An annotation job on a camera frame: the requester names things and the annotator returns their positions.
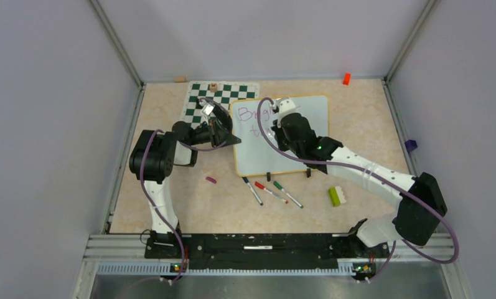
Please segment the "yellow framed whiteboard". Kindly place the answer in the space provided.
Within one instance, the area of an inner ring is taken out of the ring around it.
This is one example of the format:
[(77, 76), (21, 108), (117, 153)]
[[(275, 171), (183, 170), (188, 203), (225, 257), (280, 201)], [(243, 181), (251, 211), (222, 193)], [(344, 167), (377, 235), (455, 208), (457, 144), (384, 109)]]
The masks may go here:
[[(297, 112), (309, 120), (317, 136), (329, 135), (329, 98), (326, 95), (292, 97), (291, 100), (295, 103)], [(265, 141), (258, 127), (258, 120), (261, 121), (264, 134), (275, 145), (271, 127), (278, 117), (273, 113), (269, 102), (264, 102), (258, 113), (259, 102), (259, 99), (237, 100), (230, 104), (232, 133), (241, 139), (240, 143), (233, 146), (237, 174), (248, 177), (306, 171), (306, 165), (285, 158)]]

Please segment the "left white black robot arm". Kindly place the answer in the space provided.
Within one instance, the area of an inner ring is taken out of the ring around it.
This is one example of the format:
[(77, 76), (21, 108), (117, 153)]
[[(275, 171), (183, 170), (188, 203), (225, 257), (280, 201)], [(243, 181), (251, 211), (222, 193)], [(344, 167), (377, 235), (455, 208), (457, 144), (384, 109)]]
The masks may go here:
[(222, 124), (214, 119), (196, 128), (184, 121), (176, 122), (171, 131), (144, 130), (135, 144), (129, 170), (136, 175), (144, 191), (152, 216), (150, 238), (147, 245), (159, 245), (168, 257), (176, 257), (183, 250), (179, 232), (179, 219), (171, 199), (171, 175), (175, 166), (193, 167), (202, 148), (209, 143), (208, 151), (241, 143), (232, 133), (232, 123)]

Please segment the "purple marker cap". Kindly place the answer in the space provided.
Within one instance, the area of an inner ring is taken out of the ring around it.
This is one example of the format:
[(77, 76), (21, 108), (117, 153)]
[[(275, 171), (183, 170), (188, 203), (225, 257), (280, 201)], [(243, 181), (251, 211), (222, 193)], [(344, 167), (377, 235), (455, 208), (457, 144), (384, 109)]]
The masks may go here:
[(208, 180), (209, 182), (213, 183), (213, 184), (217, 183), (217, 180), (212, 178), (212, 177), (207, 176), (205, 179)]

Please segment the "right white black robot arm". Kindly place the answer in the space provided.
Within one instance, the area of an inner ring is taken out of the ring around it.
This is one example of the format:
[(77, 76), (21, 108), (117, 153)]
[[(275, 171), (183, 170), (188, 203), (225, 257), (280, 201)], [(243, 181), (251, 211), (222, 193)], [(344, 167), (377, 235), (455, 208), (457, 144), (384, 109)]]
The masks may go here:
[(341, 142), (327, 136), (316, 136), (307, 118), (298, 112), (278, 114), (271, 129), (278, 148), (291, 151), (302, 163), (331, 176), (347, 179), (381, 197), (395, 211), (361, 221), (351, 232), (349, 249), (364, 257), (374, 246), (394, 240), (406, 240), (424, 246), (439, 225), (439, 219), (421, 202), (445, 216), (447, 206), (434, 176), (399, 173), (355, 154)]

